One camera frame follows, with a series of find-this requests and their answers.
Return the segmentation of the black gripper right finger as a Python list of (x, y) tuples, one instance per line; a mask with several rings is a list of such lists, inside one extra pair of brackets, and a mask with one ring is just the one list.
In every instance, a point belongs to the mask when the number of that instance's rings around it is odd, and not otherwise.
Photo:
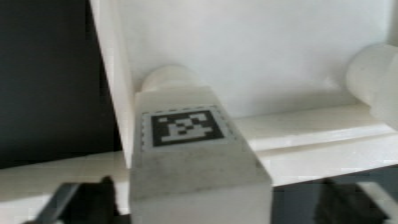
[(315, 224), (398, 224), (398, 200), (380, 184), (325, 179), (313, 220)]

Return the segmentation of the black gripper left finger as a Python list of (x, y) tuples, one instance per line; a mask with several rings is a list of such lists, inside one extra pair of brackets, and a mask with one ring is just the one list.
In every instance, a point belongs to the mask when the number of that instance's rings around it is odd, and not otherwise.
[(112, 177), (105, 176), (98, 182), (64, 183), (38, 216), (23, 224), (128, 224)]

